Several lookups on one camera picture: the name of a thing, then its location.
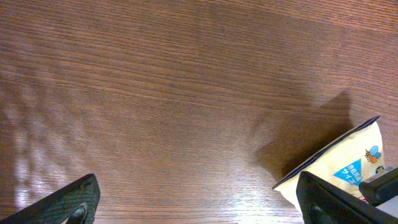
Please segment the beige wet wipes pack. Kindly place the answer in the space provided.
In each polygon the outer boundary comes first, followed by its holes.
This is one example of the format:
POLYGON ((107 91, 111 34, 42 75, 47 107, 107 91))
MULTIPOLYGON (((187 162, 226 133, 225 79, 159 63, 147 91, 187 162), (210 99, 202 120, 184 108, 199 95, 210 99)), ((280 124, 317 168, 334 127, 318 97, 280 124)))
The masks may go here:
POLYGON ((359 185, 385 169, 382 136, 375 116, 314 153, 273 186, 300 211, 296 188, 300 173, 311 172, 366 202, 359 185))

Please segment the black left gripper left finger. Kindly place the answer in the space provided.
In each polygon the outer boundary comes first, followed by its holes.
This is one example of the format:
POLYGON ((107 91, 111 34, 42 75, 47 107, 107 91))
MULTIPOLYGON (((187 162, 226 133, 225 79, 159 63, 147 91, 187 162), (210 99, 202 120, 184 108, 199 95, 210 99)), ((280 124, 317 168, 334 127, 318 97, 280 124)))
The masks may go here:
POLYGON ((94 174, 87 174, 1 223, 93 223, 100 201, 94 174))

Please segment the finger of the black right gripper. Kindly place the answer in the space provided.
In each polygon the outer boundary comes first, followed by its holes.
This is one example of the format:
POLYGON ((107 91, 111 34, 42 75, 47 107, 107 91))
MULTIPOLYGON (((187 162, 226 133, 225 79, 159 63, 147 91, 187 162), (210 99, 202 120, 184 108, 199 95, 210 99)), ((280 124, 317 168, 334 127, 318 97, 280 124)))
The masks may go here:
POLYGON ((397 167, 387 167, 362 181, 359 191, 375 207, 394 198, 397 196, 397 167))

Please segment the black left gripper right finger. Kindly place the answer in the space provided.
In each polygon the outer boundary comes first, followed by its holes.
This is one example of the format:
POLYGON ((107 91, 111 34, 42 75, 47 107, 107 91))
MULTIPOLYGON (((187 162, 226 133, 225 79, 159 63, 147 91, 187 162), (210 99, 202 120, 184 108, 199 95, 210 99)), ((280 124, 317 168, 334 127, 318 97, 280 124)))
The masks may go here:
POLYGON ((397 196, 375 207, 310 172, 301 173, 296 194, 305 223, 397 224, 397 196))

